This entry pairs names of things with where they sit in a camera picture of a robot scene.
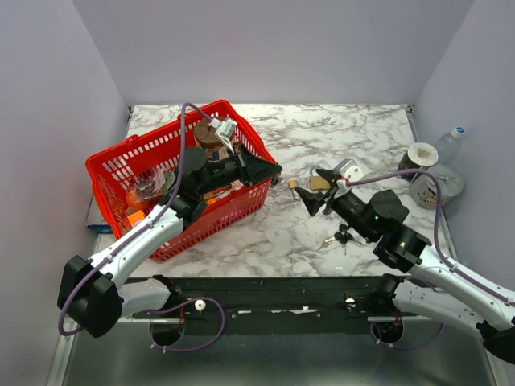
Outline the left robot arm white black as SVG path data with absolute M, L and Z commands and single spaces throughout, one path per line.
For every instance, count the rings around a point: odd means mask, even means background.
M 182 147 L 175 181 L 150 214 L 110 247 L 88 259 L 78 255 L 64 266 L 57 298 L 58 331 L 69 316 L 79 330 L 98 338 L 122 316 L 128 300 L 122 287 L 145 259 L 163 244 L 187 231 L 206 211 L 205 195 L 235 181 L 254 187 L 282 173 L 276 163 L 252 154 L 242 143 L 227 158 L 210 162 L 199 147 Z

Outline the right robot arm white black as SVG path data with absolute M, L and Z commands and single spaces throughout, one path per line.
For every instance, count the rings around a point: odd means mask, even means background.
M 335 212 L 368 243 L 379 260 L 428 284 L 427 289 L 404 277 L 388 278 L 386 287 L 370 295 L 381 315 L 397 309 L 460 328 L 481 339 L 484 348 L 507 363 L 514 362 L 514 292 L 469 269 L 442 252 L 437 239 L 428 240 L 404 221 L 409 210 L 391 190 L 363 202 L 352 188 L 364 179 L 348 179 L 335 170 L 320 169 L 331 185 L 325 193 L 295 190 L 309 214 L 320 208 Z

